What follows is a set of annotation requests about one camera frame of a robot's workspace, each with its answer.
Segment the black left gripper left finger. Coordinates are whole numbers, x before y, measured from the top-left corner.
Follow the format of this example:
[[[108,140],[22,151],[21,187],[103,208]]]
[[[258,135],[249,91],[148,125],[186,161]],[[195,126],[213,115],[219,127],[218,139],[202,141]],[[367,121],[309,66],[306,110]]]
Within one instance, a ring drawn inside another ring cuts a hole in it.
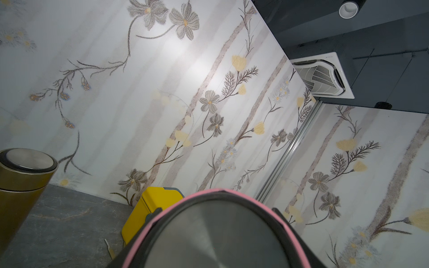
[[[116,256],[108,265],[107,268],[132,268],[134,258],[140,247],[143,245],[145,237],[150,233],[151,229],[156,226],[159,221],[159,214],[163,213],[162,208],[157,208],[154,213],[147,216],[146,222],[137,234],[131,239],[130,243]]]

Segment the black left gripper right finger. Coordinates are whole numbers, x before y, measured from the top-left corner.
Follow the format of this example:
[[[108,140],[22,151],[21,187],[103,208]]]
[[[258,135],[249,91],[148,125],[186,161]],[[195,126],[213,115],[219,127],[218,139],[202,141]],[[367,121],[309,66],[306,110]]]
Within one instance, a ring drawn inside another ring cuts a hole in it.
[[[305,242],[300,238],[300,236],[298,235],[298,233],[293,229],[293,227],[291,226],[291,224],[288,222],[288,220],[284,217],[284,215],[280,212],[279,209],[277,208],[272,208],[272,211],[277,214],[283,222],[286,223],[286,225],[291,229],[291,231],[293,232],[294,236],[296,237],[296,239],[298,240],[298,242],[301,245],[301,248],[303,248],[307,259],[310,263],[310,266],[312,268],[326,268],[326,266],[319,260],[319,258],[311,251],[311,249],[305,244]]]

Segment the pink thermos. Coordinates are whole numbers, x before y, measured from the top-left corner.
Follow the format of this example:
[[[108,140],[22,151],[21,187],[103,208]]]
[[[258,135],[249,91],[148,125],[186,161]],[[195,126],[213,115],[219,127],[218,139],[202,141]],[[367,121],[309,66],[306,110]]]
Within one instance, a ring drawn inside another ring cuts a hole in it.
[[[227,189],[163,210],[133,268],[308,268],[291,229],[272,209]]]

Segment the gold thermos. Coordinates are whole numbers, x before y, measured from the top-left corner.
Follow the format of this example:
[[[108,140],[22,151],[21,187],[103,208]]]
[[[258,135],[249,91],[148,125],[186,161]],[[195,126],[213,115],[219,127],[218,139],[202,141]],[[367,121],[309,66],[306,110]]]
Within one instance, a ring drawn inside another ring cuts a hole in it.
[[[58,166],[53,157],[41,151],[24,148],[1,151],[1,254],[7,250]]]

